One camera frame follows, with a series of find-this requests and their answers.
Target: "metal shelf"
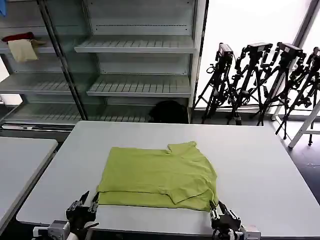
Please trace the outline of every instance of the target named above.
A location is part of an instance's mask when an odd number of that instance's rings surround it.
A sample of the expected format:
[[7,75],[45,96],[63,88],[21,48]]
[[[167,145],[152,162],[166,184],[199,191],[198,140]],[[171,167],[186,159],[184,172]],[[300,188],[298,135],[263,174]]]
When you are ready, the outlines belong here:
[[[77,85],[79,91],[84,87]],[[0,94],[71,95],[63,73],[14,73],[0,82]]]
[[[39,47],[34,47],[34,51],[39,54],[54,54],[55,49],[51,40],[48,37],[39,37],[41,41],[45,41],[46,44]],[[9,46],[6,42],[0,41],[0,54],[11,54]]]
[[4,118],[5,123],[72,124],[81,120],[70,103],[23,103]]
[[151,106],[108,105],[97,121],[148,123]]
[[74,50],[78,53],[177,53],[193,54],[191,36],[185,35],[95,35]]
[[103,74],[89,96],[189,98],[189,78],[177,75]]

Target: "green t-shirt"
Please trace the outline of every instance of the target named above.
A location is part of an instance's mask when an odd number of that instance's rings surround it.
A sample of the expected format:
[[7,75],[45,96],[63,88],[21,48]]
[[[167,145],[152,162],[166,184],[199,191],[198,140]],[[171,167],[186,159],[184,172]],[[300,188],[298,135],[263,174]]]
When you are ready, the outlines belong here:
[[100,205],[210,211],[217,175],[194,141],[169,150],[112,147],[98,186]]

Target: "metal pole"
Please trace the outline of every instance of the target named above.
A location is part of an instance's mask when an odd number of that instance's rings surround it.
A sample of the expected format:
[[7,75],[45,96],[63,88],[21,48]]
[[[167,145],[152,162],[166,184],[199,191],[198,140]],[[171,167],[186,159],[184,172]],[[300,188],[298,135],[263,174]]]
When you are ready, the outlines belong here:
[[[320,0],[311,0],[310,5],[308,7],[308,10],[306,11],[304,19],[301,23],[299,31],[298,31],[297,35],[295,36],[295,39],[294,39],[292,45],[294,45],[298,48],[303,47],[303,45],[305,44],[305,41],[307,39],[307,36],[310,32],[310,29],[311,29],[312,25],[314,24],[314,21],[315,21],[316,16],[319,12],[319,9],[320,9]],[[295,64],[295,61],[292,62],[291,66],[290,66],[290,70],[293,68],[294,64]],[[276,92],[278,92],[280,86],[282,85],[283,80],[284,80],[284,77],[282,77],[282,79],[279,81],[280,84],[277,86]],[[276,116],[279,115],[281,108],[282,108],[282,106],[278,106],[276,108],[274,114],[271,117],[272,120],[276,120]]]
[[[204,41],[205,41],[205,33],[206,33],[206,26],[207,26],[207,17],[208,17],[208,11],[209,11],[209,0],[205,1],[205,4],[203,1],[198,2],[198,9],[197,9],[197,14],[196,14],[196,21],[194,21],[194,26],[195,26],[195,31],[194,31],[194,45],[200,45],[199,47],[199,54],[198,56],[196,54],[193,54],[193,63],[192,63],[192,69],[191,69],[191,93],[193,92],[193,96],[189,98],[189,104],[188,106],[192,108],[195,103],[196,103],[196,98],[197,98],[197,91],[198,91],[198,82],[199,82],[199,74],[200,74],[200,65],[201,65],[201,60],[202,60],[202,53],[203,53],[203,47],[204,47]],[[204,12],[203,15],[201,12],[199,12],[199,9],[203,9]]]
[[310,126],[310,124],[315,120],[317,114],[320,111],[320,101],[315,105],[314,109],[312,110],[311,114],[307,117],[307,119],[304,121],[304,123],[302,124],[301,128],[299,129],[299,131],[296,133],[296,135],[294,136],[294,138],[292,139],[292,141],[289,144],[289,148],[293,148],[297,142],[299,141],[299,139],[302,137],[303,134],[319,134],[318,131],[314,131],[314,132],[308,132],[307,129]]
[[[318,89],[316,89],[316,90],[314,91],[314,95],[313,95],[313,108],[315,108],[315,106],[316,106],[316,102],[317,102],[317,92],[318,92]],[[313,120],[312,123],[311,123],[311,126],[310,126],[311,130],[314,129],[314,123],[315,123],[315,120]],[[308,143],[308,145],[311,146],[311,144],[312,144],[312,134],[310,134],[310,136],[309,136],[309,143]]]

